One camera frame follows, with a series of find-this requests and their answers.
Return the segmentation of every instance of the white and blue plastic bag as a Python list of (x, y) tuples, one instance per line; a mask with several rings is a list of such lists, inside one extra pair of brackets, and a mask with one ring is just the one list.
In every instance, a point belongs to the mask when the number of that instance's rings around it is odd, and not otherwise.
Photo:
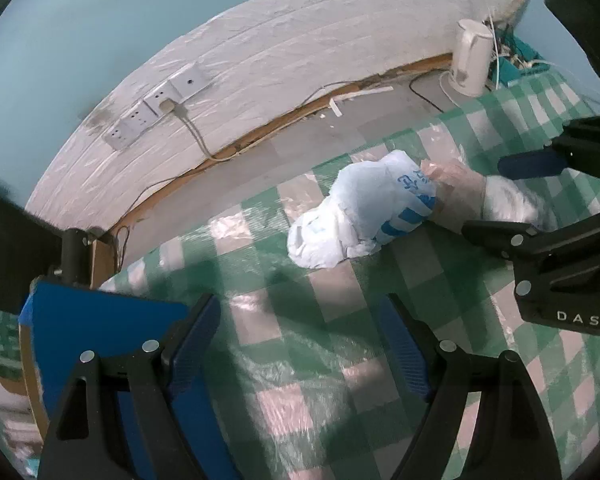
[(349, 164), (329, 196), (289, 230), (289, 257), (300, 267), (334, 267), (346, 258), (373, 254), (413, 231), (431, 213), (435, 185), (401, 150), (377, 162)]

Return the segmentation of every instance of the light blue wall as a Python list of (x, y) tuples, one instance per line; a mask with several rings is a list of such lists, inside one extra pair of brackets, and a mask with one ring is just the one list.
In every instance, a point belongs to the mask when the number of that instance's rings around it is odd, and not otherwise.
[[(542, 57), (564, 67), (561, 73), (581, 94), (588, 94), (600, 101), (600, 78), (593, 72), (586, 54), (562, 26), (544, 0), (530, 0), (526, 13), (516, 27), (516, 35), (530, 44)], [(600, 113), (600, 106), (589, 101)]]
[(13, 0), (0, 18), (0, 182), (23, 205), (90, 110), (167, 43), (247, 0)]

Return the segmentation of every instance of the electrical outlet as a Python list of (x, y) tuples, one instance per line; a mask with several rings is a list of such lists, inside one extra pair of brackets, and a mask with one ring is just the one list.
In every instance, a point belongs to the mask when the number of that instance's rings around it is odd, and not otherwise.
[(126, 124), (132, 131), (141, 134), (157, 120), (158, 116), (149, 105), (144, 101), (138, 101), (131, 110), (122, 116), (120, 122)]
[(151, 108), (159, 118), (164, 115), (164, 112), (160, 110), (160, 103), (165, 99), (171, 99), (176, 104), (184, 101), (180, 92), (175, 89), (168, 79), (167, 81), (160, 83), (156, 88), (144, 96), (144, 102), (147, 103), (149, 108)]
[(186, 101), (193, 94), (197, 94), (211, 81), (193, 63), (185, 65), (168, 79), (173, 87), (182, 96), (180, 102)]
[(116, 121), (116, 123), (102, 135), (102, 140), (119, 152), (132, 145), (141, 134), (141, 132), (138, 133), (131, 130), (122, 121)]

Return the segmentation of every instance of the beige wrapper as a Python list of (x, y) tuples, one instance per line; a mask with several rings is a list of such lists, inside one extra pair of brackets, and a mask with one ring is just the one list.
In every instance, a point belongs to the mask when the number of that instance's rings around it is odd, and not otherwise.
[(480, 220), (487, 179), (458, 160), (423, 160), (420, 169), (436, 183), (436, 205), (429, 220), (460, 234), (467, 220)]

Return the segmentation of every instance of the blue board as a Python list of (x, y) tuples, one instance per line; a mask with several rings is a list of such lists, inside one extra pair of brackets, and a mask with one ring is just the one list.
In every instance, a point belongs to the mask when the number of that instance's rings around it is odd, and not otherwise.
[[(93, 350), (102, 357), (125, 354), (147, 339), (160, 339), (189, 307), (39, 281), (20, 315), (32, 326), (43, 403), (53, 417), (62, 389), (78, 357)], [(142, 446), (129, 393), (120, 393), (120, 412), (136, 472), (155, 479)], [(172, 403), (172, 410), (190, 448), (211, 480), (238, 479), (229, 457), (201, 373)]]

